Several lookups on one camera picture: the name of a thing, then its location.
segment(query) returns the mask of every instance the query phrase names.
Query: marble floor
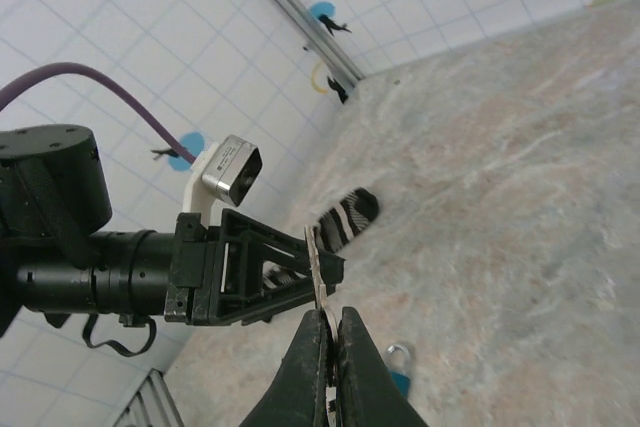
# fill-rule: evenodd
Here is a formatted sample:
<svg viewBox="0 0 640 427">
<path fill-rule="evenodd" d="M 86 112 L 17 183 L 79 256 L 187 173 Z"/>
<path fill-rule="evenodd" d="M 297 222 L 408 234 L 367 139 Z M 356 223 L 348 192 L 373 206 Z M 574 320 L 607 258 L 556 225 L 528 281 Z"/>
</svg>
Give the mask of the marble floor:
<svg viewBox="0 0 640 427">
<path fill-rule="evenodd" d="M 640 425 L 640 0 L 362 82 L 275 225 L 381 204 L 330 298 L 415 347 L 430 426 Z M 237 425 L 305 308 L 200 329 L 186 425 Z"/>
</svg>

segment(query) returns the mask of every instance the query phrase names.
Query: black cable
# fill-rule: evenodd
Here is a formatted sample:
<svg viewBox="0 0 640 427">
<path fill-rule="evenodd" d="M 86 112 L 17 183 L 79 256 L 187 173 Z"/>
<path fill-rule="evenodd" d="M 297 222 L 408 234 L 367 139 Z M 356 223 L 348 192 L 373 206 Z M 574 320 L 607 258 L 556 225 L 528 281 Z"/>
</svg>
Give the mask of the black cable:
<svg viewBox="0 0 640 427">
<path fill-rule="evenodd" d="M 158 135 L 162 137 L 162 139 L 184 160 L 190 164 L 195 162 L 196 158 L 187 149 L 185 149 L 167 129 L 164 128 L 164 126 L 151 114 L 151 112 L 138 102 L 133 95 L 127 92 L 124 87 L 107 77 L 102 72 L 75 62 L 56 62 L 53 64 L 43 65 L 42 67 L 37 67 L 9 82 L 6 86 L 0 89 L 0 111 L 34 85 L 62 74 L 82 75 L 103 85 L 135 110 L 137 114 L 142 117 L 145 122 L 147 122 L 147 124 L 149 124 L 151 128 L 155 130 Z"/>
</svg>

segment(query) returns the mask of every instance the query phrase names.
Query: gray countertop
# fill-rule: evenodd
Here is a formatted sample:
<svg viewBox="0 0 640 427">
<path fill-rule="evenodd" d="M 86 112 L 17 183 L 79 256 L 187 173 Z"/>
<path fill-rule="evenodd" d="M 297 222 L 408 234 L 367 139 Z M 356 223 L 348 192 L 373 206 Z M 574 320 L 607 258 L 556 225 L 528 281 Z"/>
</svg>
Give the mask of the gray countertop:
<svg viewBox="0 0 640 427">
<path fill-rule="evenodd" d="M 414 344 L 430 426 L 640 424 L 640 1 L 362 82 L 276 225 L 347 191 L 382 207 L 334 311 Z M 167 383 L 237 425 L 305 308 L 198 330 Z"/>
</svg>

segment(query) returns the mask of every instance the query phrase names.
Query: blue padlock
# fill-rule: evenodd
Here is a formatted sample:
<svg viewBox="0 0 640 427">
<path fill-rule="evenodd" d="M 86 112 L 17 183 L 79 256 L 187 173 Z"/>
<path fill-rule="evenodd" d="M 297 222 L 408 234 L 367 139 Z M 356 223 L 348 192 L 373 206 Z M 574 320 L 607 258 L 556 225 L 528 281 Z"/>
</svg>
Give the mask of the blue padlock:
<svg viewBox="0 0 640 427">
<path fill-rule="evenodd" d="M 391 355 L 400 352 L 404 357 L 400 368 L 392 365 Z M 403 344 L 391 344 L 385 352 L 384 363 L 391 373 L 391 378 L 400 390 L 400 393 L 406 399 L 409 397 L 409 388 L 411 387 L 411 350 Z"/>
</svg>

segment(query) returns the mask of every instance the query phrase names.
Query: zebra-striped object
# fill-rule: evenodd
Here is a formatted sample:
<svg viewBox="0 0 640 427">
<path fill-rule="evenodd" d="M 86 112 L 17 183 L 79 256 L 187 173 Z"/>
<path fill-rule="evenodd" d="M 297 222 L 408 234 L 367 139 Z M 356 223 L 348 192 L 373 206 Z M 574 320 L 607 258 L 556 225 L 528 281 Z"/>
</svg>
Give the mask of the zebra-striped object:
<svg viewBox="0 0 640 427">
<path fill-rule="evenodd" d="M 362 233 L 378 216 L 380 208 L 375 195 L 365 189 L 356 189 L 325 212 L 314 225 L 318 248 L 336 253 Z M 265 290 L 289 284 L 304 278 L 299 272 L 280 265 L 265 264 L 262 276 Z"/>
</svg>

